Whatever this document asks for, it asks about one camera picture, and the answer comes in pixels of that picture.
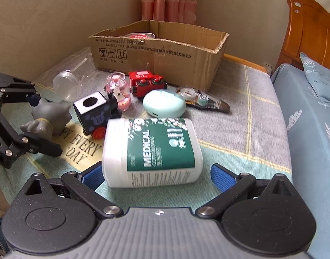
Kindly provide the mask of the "red lidded plastic cup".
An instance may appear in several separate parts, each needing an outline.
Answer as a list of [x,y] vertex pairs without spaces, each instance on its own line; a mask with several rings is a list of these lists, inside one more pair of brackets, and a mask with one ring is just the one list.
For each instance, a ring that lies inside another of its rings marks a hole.
[[156,35],[149,32],[134,32],[134,33],[126,34],[125,37],[131,39],[143,40],[143,39],[155,39]]

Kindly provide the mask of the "red toy train engine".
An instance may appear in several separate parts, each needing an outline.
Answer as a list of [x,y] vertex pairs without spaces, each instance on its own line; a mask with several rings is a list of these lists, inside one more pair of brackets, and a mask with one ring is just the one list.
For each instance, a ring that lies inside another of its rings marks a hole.
[[131,93],[137,98],[143,98],[152,90],[167,89],[164,78],[149,71],[132,71],[129,73],[129,81]]

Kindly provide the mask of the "white wall socket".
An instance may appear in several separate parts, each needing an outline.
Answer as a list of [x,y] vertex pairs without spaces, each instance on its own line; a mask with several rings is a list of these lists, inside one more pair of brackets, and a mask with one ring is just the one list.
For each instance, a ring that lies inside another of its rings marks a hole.
[[265,67],[266,69],[272,69],[272,63],[263,62],[263,67]]

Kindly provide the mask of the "pink glitter bottle keychain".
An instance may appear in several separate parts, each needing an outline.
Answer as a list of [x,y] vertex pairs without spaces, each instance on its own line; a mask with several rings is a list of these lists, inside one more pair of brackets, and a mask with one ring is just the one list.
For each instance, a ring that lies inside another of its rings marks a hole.
[[131,105],[130,86],[123,73],[111,73],[107,76],[105,91],[112,93],[118,103],[119,109],[124,112]]

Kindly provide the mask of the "mint green oval case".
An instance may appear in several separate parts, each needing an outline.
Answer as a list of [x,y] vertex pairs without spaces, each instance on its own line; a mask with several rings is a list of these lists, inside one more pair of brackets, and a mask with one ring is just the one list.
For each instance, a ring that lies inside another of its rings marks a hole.
[[143,107],[156,118],[179,118],[186,110],[186,102],[168,90],[153,90],[144,96]]

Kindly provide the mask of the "blue bed sheet mattress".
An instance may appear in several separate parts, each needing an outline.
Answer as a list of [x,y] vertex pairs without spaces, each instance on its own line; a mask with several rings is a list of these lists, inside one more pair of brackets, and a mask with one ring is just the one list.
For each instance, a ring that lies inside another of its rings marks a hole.
[[316,220],[309,253],[330,258],[330,103],[290,64],[280,65],[272,82],[286,122],[292,181]]

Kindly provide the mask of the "clear plastic jar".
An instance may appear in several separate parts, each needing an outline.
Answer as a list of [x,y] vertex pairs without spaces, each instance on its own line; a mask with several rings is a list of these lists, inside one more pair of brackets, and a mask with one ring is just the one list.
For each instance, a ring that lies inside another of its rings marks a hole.
[[52,80],[54,92],[67,102],[74,102],[81,97],[84,84],[91,78],[91,58],[73,60],[60,69]]

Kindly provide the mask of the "transparent correction tape dispenser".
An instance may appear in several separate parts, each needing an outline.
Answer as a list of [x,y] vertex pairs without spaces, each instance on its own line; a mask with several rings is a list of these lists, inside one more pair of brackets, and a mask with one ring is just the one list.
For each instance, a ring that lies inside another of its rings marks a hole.
[[180,86],[175,92],[192,108],[202,111],[217,111],[224,114],[228,114],[230,111],[230,106],[219,97],[193,87]]

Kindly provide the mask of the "grey plaid blanket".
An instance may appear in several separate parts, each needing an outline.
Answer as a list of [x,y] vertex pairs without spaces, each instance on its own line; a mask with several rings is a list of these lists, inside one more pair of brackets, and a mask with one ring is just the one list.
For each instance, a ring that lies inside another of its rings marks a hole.
[[[219,163],[229,170],[249,172],[270,179],[278,172],[292,176],[288,130],[272,82],[266,73],[223,60],[211,85],[211,94],[231,108],[228,114],[187,108],[199,140],[203,170],[196,182],[156,188],[117,189],[102,184],[98,193],[127,209],[142,207],[190,207],[196,209],[215,198],[210,168]],[[35,172],[58,178],[67,171],[83,171],[102,158],[102,140],[85,136],[76,116],[57,137],[59,158],[26,154],[10,169],[0,165],[0,217]]]

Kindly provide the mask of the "brown cardboard box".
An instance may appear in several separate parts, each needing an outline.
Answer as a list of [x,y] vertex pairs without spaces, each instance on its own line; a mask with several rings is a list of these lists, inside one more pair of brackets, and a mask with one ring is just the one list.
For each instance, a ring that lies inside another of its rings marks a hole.
[[[155,39],[125,35],[149,32]],[[138,21],[90,36],[94,66],[128,74],[150,71],[169,84],[208,91],[216,76],[229,34],[206,27],[163,21]]]

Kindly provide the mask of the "blue patterned pillow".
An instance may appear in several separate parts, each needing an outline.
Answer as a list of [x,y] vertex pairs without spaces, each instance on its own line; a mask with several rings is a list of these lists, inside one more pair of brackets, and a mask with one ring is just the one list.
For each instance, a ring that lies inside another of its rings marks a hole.
[[330,69],[320,65],[303,52],[300,52],[300,59],[306,79],[319,99],[330,103]]

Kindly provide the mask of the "grey elephant figurine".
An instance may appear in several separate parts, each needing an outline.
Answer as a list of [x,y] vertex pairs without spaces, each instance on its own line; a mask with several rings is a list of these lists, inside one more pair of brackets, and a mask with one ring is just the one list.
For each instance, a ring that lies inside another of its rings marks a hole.
[[21,125],[20,130],[52,141],[52,137],[61,134],[71,120],[70,108],[68,103],[48,102],[41,98],[38,105],[32,109],[33,120]]

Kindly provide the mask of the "wooden bed headboard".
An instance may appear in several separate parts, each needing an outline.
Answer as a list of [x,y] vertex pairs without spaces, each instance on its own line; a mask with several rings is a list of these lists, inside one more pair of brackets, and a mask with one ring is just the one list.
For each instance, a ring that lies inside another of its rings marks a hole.
[[276,67],[303,69],[300,53],[330,69],[330,13],[315,0],[287,0],[290,14]]

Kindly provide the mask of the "wooden bench frame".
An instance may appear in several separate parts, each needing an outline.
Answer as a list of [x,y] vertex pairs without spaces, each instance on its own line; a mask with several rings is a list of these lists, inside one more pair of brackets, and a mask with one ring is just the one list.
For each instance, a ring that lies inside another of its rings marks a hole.
[[227,59],[227,60],[229,60],[229,61],[232,61],[232,62],[238,63],[238,64],[243,64],[243,65],[248,66],[248,67],[251,67],[251,68],[253,68],[253,69],[257,69],[257,70],[259,70],[259,71],[261,71],[261,72],[263,72],[263,73],[267,73],[267,70],[265,69],[265,67],[260,66],[260,65],[258,65],[258,64],[256,64],[256,63],[252,63],[252,62],[247,61],[247,60],[245,60],[245,59],[242,59],[242,58],[236,57],[236,56],[234,56],[234,55],[224,54],[224,55],[223,55],[223,58],[224,58],[224,59]]

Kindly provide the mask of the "white medical cotton swab jar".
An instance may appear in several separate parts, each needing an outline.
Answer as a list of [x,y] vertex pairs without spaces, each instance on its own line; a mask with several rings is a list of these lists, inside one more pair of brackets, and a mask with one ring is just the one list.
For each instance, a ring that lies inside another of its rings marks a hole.
[[146,188],[195,182],[203,156],[190,119],[111,119],[102,173],[111,188]]

